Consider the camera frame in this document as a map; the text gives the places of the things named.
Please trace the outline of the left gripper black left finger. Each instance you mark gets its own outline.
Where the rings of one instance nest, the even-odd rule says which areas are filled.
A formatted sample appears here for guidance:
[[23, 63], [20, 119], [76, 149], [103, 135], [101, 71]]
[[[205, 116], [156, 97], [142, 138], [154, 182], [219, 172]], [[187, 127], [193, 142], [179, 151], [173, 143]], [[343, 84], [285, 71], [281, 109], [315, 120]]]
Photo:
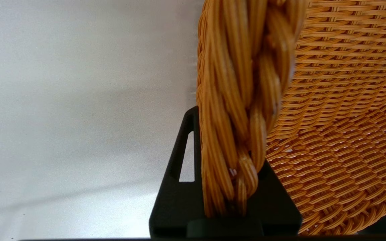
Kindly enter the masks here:
[[[188, 136], [194, 134], [194, 180], [181, 182]], [[150, 218], [151, 238], [187, 238], [188, 223], [203, 218], [199, 107], [185, 112]]]

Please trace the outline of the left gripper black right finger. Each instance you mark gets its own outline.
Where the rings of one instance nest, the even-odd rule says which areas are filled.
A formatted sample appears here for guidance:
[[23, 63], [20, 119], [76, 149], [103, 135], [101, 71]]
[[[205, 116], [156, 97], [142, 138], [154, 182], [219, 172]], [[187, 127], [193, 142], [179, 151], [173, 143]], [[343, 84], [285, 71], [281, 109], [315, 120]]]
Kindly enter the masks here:
[[258, 188], [247, 201], [252, 235], [298, 235], [302, 216], [268, 162], [258, 178]]

